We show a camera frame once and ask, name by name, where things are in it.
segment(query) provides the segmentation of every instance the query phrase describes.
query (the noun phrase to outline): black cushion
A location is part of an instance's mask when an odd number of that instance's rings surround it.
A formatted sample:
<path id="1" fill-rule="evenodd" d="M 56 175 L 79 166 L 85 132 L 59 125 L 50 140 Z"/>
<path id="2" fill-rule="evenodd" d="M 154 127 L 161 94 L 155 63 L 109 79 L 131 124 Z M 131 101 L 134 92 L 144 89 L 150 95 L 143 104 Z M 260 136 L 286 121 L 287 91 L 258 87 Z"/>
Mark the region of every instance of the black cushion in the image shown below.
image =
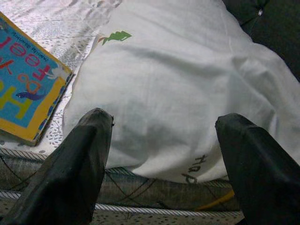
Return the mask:
<path id="1" fill-rule="evenodd" d="M 300 82 L 300 0 L 223 0 L 256 43 L 276 52 Z"/>

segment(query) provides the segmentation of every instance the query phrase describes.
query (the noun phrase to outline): white pillowcase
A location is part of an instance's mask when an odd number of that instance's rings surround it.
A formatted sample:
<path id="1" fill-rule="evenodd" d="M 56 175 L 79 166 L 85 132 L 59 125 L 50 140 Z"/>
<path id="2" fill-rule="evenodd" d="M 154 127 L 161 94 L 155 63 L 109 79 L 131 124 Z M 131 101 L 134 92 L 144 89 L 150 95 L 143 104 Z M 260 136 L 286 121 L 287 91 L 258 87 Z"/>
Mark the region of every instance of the white pillowcase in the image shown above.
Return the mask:
<path id="1" fill-rule="evenodd" d="M 117 31 L 131 37 L 110 36 Z M 105 37 L 80 69 L 64 136 L 92 108 L 113 115 L 108 168 L 175 182 L 221 178 L 214 126 L 227 113 L 268 130 L 300 162 L 300 85 L 221 0 L 123 1 Z"/>

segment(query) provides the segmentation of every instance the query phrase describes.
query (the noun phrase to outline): book cover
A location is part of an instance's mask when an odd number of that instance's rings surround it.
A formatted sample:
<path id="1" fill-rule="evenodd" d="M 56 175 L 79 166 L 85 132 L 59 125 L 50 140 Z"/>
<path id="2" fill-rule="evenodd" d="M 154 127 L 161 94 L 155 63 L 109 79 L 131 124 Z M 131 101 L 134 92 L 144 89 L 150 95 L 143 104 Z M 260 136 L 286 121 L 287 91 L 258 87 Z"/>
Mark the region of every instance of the book cover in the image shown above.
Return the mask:
<path id="1" fill-rule="evenodd" d="M 0 130 L 35 145 L 72 71 L 0 12 Z"/>

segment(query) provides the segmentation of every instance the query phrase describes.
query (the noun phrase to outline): button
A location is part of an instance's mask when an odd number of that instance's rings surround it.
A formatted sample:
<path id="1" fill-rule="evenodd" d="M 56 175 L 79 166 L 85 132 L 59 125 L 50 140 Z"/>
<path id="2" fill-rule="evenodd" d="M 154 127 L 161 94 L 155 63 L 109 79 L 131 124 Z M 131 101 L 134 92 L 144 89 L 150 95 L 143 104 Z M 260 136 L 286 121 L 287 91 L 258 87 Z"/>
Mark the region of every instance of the button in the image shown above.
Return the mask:
<path id="1" fill-rule="evenodd" d="M 263 10 L 260 9 L 260 10 L 258 11 L 258 15 L 261 16 L 262 14 L 263 14 Z"/>

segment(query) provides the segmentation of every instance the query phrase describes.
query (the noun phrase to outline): dark fabric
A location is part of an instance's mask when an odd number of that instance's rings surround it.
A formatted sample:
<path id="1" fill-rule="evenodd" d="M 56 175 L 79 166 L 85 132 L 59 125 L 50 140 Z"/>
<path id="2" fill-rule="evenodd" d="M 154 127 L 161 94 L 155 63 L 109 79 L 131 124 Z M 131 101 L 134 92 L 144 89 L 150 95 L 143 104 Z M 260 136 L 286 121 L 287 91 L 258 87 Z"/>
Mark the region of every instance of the dark fabric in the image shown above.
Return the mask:
<path id="1" fill-rule="evenodd" d="M 105 173 L 113 118 L 88 112 L 46 159 L 0 225 L 88 225 Z"/>
<path id="2" fill-rule="evenodd" d="M 223 0 L 256 43 L 276 52 L 300 82 L 300 0 Z"/>
<path id="3" fill-rule="evenodd" d="M 247 223 L 299 224 L 300 166 L 266 130 L 241 115 L 219 117 L 216 129 L 227 174 Z"/>

